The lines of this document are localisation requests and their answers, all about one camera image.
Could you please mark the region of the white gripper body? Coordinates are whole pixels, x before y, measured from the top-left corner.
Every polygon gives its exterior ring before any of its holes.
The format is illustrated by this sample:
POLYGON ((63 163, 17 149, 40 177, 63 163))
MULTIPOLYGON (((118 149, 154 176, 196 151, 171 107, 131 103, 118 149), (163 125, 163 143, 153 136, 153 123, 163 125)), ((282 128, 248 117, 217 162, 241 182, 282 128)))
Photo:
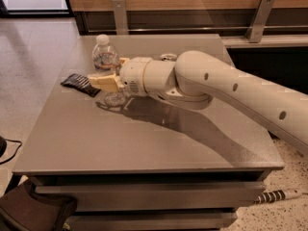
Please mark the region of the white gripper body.
POLYGON ((137 57, 128 60, 120 70, 120 80, 131 95, 147 96, 143 75, 152 58, 137 57))

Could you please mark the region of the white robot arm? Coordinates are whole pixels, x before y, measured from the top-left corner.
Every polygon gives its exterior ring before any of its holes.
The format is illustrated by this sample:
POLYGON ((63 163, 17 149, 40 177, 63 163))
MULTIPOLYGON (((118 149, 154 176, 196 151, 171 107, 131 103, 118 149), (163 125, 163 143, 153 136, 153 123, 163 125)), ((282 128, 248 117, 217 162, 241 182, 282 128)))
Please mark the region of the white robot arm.
POLYGON ((174 62, 126 59, 118 74, 88 78, 100 90, 150 96, 191 110, 202 110, 217 98, 308 153, 308 95, 245 73, 209 54, 186 51, 174 62))

